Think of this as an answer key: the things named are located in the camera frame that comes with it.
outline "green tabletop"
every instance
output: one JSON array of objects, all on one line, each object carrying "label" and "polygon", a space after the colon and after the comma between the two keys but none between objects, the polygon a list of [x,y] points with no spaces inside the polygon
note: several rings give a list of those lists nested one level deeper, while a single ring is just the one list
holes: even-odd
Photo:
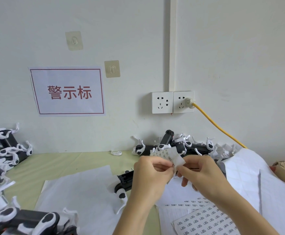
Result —
[{"label": "green tabletop", "polygon": [[[16,183],[5,190],[8,200],[17,196],[22,209],[33,210],[46,180],[81,171],[110,165],[113,175],[121,175],[133,168],[138,156],[123,151],[121,156],[109,152],[96,153],[49,153],[35,154],[7,172],[7,177]],[[148,216],[144,234],[159,235],[159,214],[154,206]]]}]

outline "electrical outlet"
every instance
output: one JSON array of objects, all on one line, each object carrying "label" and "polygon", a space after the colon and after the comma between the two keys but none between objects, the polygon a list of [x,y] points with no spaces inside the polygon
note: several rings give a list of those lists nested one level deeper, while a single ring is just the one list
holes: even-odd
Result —
[{"label": "electrical outlet", "polygon": [[173,113],[173,92],[153,92],[152,113]]},{"label": "electrical outlet", "polygon": [[173,93],[173,113],[188,113],[194,112],[194,109],[190,109],[186,105],[187,98],[195,98],[195,92],[193,91],[175,91]]}]

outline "hand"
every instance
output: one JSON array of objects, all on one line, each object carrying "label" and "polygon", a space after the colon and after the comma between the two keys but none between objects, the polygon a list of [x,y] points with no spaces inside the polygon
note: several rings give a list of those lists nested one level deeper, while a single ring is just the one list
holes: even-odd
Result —
[{"label": "hand", "polygon": [[188,155],[183,159],[186,163],[177,167],[178,177],[183,176],[183,187],[190,181],[195,190],[199,190],[220,209],[226,201],[237,194],[211,157]]},{"label": "hand", "polygon": [[160,157],[141,156],[134,164],[134,176],[129,200],[151,208],[163,194],[173,177],[173,163]]}]

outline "sign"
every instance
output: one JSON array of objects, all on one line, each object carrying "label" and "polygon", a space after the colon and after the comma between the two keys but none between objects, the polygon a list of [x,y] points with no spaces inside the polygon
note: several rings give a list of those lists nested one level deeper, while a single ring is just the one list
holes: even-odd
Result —
[{"label": "sign", "polygon": [[40,115],[105,115],[100,68],[57,67],[29,70]]}]

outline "person's left hand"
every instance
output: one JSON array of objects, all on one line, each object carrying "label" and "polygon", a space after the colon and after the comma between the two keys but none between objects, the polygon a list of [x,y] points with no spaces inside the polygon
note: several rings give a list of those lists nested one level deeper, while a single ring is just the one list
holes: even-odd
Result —
[{"label": "person's left hand", "polygon": [[160,157],[141,156],[134,164],[130,200],[151,208],[173,177],[173,163]]}]

